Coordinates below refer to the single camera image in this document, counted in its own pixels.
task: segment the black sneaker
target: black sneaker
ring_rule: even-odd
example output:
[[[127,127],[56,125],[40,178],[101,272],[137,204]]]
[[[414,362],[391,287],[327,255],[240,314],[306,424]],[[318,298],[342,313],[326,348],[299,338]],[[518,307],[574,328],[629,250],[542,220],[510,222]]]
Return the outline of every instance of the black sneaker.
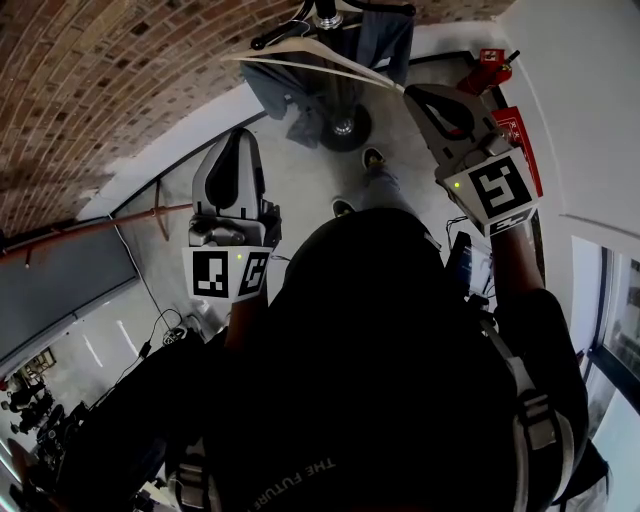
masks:
[[[382,153],[380,153],[376,148],[367,148],[362,152],[362,165],[364,166],[365,171],[372,165],[382,165],[384,163],[385,159],[382,156]]]
[[[342,199],[341,197],[336,197],[331,203],[333,207],[333,215],[338,218],[348,213],[354,213],[355,209],[351,206],[347,201]]]

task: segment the coat rack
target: coat rack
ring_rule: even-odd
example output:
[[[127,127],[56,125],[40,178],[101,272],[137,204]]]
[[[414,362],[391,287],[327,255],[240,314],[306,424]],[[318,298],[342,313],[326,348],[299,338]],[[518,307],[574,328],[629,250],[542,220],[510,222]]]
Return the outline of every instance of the coat rack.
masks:
[[[344,0],[344,2],[363,11],[391,12],[409,17],[413,17],[416,13],[415,7],[411,4],[369,4],[358,0]],[[265,35],[256,37],[251,41],[251,47],[254,50],[262,50],[278,40],[307,17],[314,3],[316,6],[314,21],[318,30],[318,40],[332,50],[339,52],[342,48],[343,17],[341,12],[336,9],[335,0],[305,0],[298,13],[290,21]],[[324,65],[330,69],[337,69],[336,64],[327,60],[324,61]],[[325,119],[320,142],[333,151],[353,151],[362,146],[369,138],[371,116],[363,105],[350,105],[347,101],[351,86],[347,78],[332,74],[326,79],[329,86],[329,101],[335,105],[335,109],[331,118]]]

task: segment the brick wall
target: brick wall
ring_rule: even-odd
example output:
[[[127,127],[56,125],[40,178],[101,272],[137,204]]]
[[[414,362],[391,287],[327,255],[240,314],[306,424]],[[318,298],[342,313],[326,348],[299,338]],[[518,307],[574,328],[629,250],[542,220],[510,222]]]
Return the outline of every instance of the brick wall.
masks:
[[[418,0],[418,23],[489,19],[512,0]],[[73,218],[81,194],[241,83],[217,57],[300,0],[0,0],[0,228]]]

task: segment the fire extinguisher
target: fire extinguisher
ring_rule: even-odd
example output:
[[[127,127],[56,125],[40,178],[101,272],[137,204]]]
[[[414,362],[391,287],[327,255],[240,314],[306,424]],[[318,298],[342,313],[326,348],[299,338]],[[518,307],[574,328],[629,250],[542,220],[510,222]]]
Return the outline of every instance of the fire extinguisher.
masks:
[[[485,48],[480,51],[479,64],[465,78],[458,82],[460,91],[480,96],[483,92],[496,87],[511,78],[511,63],[520,55],[513,52],[505,59],[504,50]]]

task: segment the wooden hanger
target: wooden hanger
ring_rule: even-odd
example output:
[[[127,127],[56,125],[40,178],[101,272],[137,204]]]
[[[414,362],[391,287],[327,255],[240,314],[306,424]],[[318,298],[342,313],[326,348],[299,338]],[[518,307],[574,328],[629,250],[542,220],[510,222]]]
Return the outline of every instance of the wooden hanger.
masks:
[[[278,53],[290,53],[290,52],[306,52],[326,59],[328,61],[334,62],[336,64],[340,64],[347,69],[355,71],[360,75],[353,75],[351,73],[346,73],[344,71],[338,71],[335,69],[324,68],[320,66],[312,66],[310,64],[301,64],[298,62],[289,62],[289,61],[279,61],[272,59],[259,59],[262,55],[273,55]],[[400,84],[395,83],[393,80],[382,76],[380,73],[376,73],[375,71],[358,64],[357,62],[353,62],[346,57],[334,52],[328,46],[322,44],[319,41],[314,41],[313,39],[305,39],[302,37],[290,37],[289,39],[285,39],[284,41],[274,44],[273,46],[268,46],[264,50],[246,50],[244,52],[230,53],[228,55],[223,55],[220,60],[222,62],[229,60],[243,60],[243,61],[254,61],[254,62],[271,62],[276,64],[281,64],[283,66],[292,66],[298,68],[306,68],[313,69],[316,71],[321,71],[323,73],[331,73],[334,75],[346,76],[349,78],[353,78],[354,80],[361,80],[363,82],[372,83],[374,85],[379,85],[380,87],[384,87],[386,89],[390,89],[395,92],[399,92],[400,94],[404,94],[404,87]]]

